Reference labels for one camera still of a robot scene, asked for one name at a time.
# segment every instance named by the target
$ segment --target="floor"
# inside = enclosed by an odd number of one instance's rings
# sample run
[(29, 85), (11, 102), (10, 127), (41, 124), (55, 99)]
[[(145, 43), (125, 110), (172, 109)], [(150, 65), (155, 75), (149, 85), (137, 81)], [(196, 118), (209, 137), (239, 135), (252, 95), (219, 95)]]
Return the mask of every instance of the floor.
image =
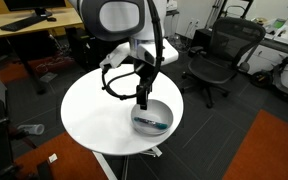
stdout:
[[(183, 87), (192, 83), (181, 78), (189, 61), (186, 54), (180, 54), (178, 61), (164, 66), (162, 71)], [(73, 65), (56, 73), (55, 79), (45, 83), (48, 91), (43, 95), (34, 92), (29, 79), (6, 84), (13, 125), (45, 125), (43, 135), (31, 137), (37, 145), (65, 131), (60, 115), (61, 101), (68, 88), (86, 72)], [(128, 179), (221, 179), (260, 109), (288, 122), (288, 102), (272, 91), (254, 87), (246, 75), (238, 74), (226, 87), (232, 93), (223, 98), (214, 92), (213, 109), (206, 108), (199, 89), (183, 94), (184, 115), (175, 133), (159, 146), (163, 155), (159, 158), (131, 156)], [(12, 147), (15, 158), (30, 150), (21, 141), (14, 141)], [(104, 157), (119, 178), (123, 157)]]

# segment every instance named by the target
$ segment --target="black mesh chair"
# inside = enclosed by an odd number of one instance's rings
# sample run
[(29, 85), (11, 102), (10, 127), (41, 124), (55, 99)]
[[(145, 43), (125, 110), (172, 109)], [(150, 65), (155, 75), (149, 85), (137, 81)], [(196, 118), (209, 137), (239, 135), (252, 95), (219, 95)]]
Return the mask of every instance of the black mesh chair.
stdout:
[[(219, 85), (236, 76), (241, 57), (259, 44), (264, 36), (264, 28), (251, 21), (237, 18), (217, 20), (207, 50), (191, 48), (189, 56), (193, 60), (188, 65), (191, 73), (183, 72), (182, 78), (191, 77), (200, 82), (208, 95), (207, 107), (212, 108), (214, 102), (210, 87), (223, 91), (224, 97), (228, 96), (229, 91)], [(181, 88), (182, 93), (190, 87)]]

